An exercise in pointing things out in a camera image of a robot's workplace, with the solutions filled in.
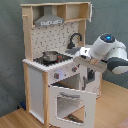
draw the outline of knob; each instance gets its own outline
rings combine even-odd
[[[73,72],[76,72],[76,70],[77,70],[77,67],[73,67],[73,68],[72,68],[72,71],[73,71]]]
[[[55,79],[59,79],[59,74],[58,74],[58,73],[55,73],[55,74],[54,74],[54,78],[55,78]]]

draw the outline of floor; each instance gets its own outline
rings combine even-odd
[[[73,115],[81,118],[83,109]],[[128,118],[128,89],[102,81],[102,96],[96,102],[94,128],[115,128]],[[43,128],[43,125],[23,109],[0,118],[0,128]]]

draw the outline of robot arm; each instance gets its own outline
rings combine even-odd
[[[114,74],[128,71],[126,47],[110,34],[98,37],[91,48],[82,47],[76,53],[74,62],[101,73],[106,68]]]

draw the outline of stovetop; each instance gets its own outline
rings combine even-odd
[[[70,59],[73,58],[73,57],[70,57],[70,56],[67,56],[67,55],[63,55],[63,54],[59,54],[59,55],[63,56],[61,62],[58,62],[58,61],[47,62],[47,61],[44,61],[44,60],[43,60],[43,57],[34,59],[34,62],[39,63],[39,64],[42,64],[42,65],[48,67],[48,66],[52,66],[52,65],[54,65],[54,64],[58,64],[58,63],[65,62],[65,61],[70,60]]]

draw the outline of wooden toy kitchen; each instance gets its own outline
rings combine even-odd
[[[73,52],[85,47],[86,20],[91,21],[92,4],[21,6],[27,112],[45,128],[94,128],[102,74],[73,62]],[[73,116],[81,108],[83,115]]]

